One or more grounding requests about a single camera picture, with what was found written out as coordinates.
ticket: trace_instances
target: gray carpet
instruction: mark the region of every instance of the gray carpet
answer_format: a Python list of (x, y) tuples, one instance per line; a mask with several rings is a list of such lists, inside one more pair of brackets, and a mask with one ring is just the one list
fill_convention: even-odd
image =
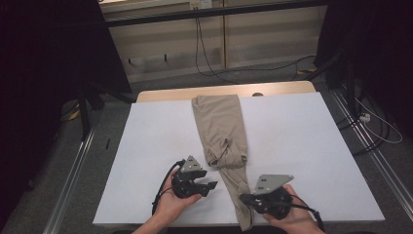
[[(312, 68), (312, 58), (298, 63), (298, 69)], [(255, 65), (248, 69), (269, 69), (286, 65), (288, 62)], [(289, 81), (294, 78), (295, 66), (279, 70), (244, 70), (221, 73), (219, 77), (235, 81), (238, 84), (265, 83)], [(205, 87), (217, 85), (232, 85), (233, 83), (218, 79), (214, 76), (191, 74), (158, 81), (148, 81), (131, 84), (137, 95), (146, 90), (176, 89), (188, 87)], [(327, 90), (323, 78), (314, 81), (316, 89), (321, 92), (331, 115), (336, 122), (345, 116)], [(123, 129), (128, 119), (130, 106), (120, 103), (112, 97), (104, 97), (106, 106), (99, 114), (100, 120), (94, 134), (93, 143), (85, 159), (78, 183), (72, 194), (69, 206), (61, 223), (59, 233), (113, 233), (119, 228), (104, 229), (92, 225), (95, 211), (109, 176), (110, 168), (116, 155), (117, 147), (122, 137)], [(76, 119), (61, 125), (55, 146), (50, 153), (49, 161), (35, 179), (35, 188), (23, 194), (18, 207), (13, 212), (2, 233), (42, 233), (57, 196), (69, 173), (70, 167), (80, 145), (82, 129), (80, 120)], [(352, 152), (363, 148), (352, 128), (341, 131), (344, 140)], [(380, 150), (386, 156), (391, 166), (406, 187), (413, 191), (413, 142), (406, 138), (400, 144), (384, 143)], [(403, 207), (396, 199), (381, 173), (375, 166), (369, 154), (356, 157), (361, 172), (365, 175), (368, 185), (373, 192), (386, 218), (382, 222), (371, 223), (327, 223), (327, 233), (349, 233), (352, 231), (373, 231), (376, 233), (413, 233), (413, 222), (407, 216)], [(237, 227), (225, 228), (171, 228), (168, 233), (241, 233)], [(254, 227), (247, 233), (281, 233), (273, 227)]]

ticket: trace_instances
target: white cable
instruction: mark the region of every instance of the white cable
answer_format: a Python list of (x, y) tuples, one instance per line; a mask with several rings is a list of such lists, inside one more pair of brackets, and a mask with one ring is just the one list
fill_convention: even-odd
[(370, 114), (374, 115), (375, 117), (377, 117), (378, 119), (380, 119), (381, 121), (383, 121), (383, 122), (385, 122), (387, 125), (389, 125), (392, 129), (394, 129), (395, 132), (398, 133), (398, 135), (400, 136), (400, 140), (398, 140), (398, 141), (391, 141), (391, 140), (388, 140), (388, 139), (385, 139), (385, 138), (382, 138), (382, 137), (376, 135), (373, 131), (371, 131), (371, 130), (367, 127), (365, 121), (363, 121), (363, 122), (364, 122), (364, 127), (365, 127), (372, 135), (374, 135), (374, 136), (378, 137), (379, 139), (381, 139), (381, 140), (383, 140), (383, 141), (385, 141), (385, 142), (388, 142), (388, 143), (400, 143), (400, 142), (403, 140), (403, 135), (402, 135), (395, 127), (393, 127), (393, 125), (391, 125), (389, 122), (387, 122), (386, 120), (380, 118), (378, 115), (376, 115), (375, 113), (373, 113), (371, 110), (369, 110), (367, 107), (365, 107), (365, 106), (361, 103), (361, 101), (359, 101), (357, 98), (355, 98), (355, 100), (356, 100), (365, 110), (367, 110)]

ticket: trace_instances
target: hand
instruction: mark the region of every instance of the hand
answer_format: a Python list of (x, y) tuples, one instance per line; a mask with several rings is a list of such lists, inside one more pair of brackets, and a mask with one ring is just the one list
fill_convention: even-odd
[[(287, 184), (284, 186), (284, 188), (289, 194), (297, 196), (291, 185)], [(292, 203), (304, 206), (304, 204), (294, 196), (292, 197)], [(263, 216), (272, 226), (279, 227), (286, 231), (288, 234), (323, 233), (311, 218), (310, 213), (303, 209), (291, 208), (288, 216), (283, 218), (282, 220), (278, 220), (270, 214), (264, 214)]]
[(201, 194), (195, 194), (189, 198), (184, 198), (184, 199), (176, 197), (176, 195), (173, 193), (171, 188), (172, 188), (172, 177), (173, 175), (175, 175), (177, 171), (178, 169), (175, 169), (174, 171), (172, 171), (167, 181), (165, 182), (165, 185), (162, 191), (166, 191), (166, 192), (162, 195), (158, 203), (158, 208), (154, 214), (154, 216), (162, 220), (166, 224), (166, 226), (170, 225), (175, 220), (177, 220), (180, 214), (187, 207), (196, 203), (198, 200), (200, 200), (203, 197)]
[(195, 194), (189, 198), (178, 198), (172, 191), (172, 177), (177, 169), (170, 173), (162, 191), (166, 191), (158, 202), (155, 213), (143, 223), (133, 234), (156, 234), (177, 220), (180, 214), (203, 196)]

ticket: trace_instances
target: beige pants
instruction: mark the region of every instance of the beige pants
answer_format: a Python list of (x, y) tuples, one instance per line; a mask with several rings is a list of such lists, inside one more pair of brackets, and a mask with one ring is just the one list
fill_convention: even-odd
[(253, 209), (240, 200), (250, 193), (245, 174), (246, 136), (238, 96), (192, 99), (195, 121), (206, 161), (218, 169), (235, 206), (242, 231), (252, 227)]

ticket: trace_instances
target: person's left hand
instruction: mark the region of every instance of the person's left hand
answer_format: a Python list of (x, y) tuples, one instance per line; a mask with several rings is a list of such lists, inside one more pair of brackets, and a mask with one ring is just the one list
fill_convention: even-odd
[(172, 187), (172, 177), (177, 171), (178, 169), (172, 171), (167, 181), (165, 182), (163, 191), (166, 191), (167, 189), (168, 191), (166, 191), (162, 195), (161, 199), (159, 200), (158, 207), (154, 213), (154, 217), (158, 219), (164, 226), (169, 226), (179, 218), (183, 210), (196, 203), (203, 197), (201, 194), (195, 194), (189, 198), (183, 199), (176, 197), (176, 195), (170, 188)]

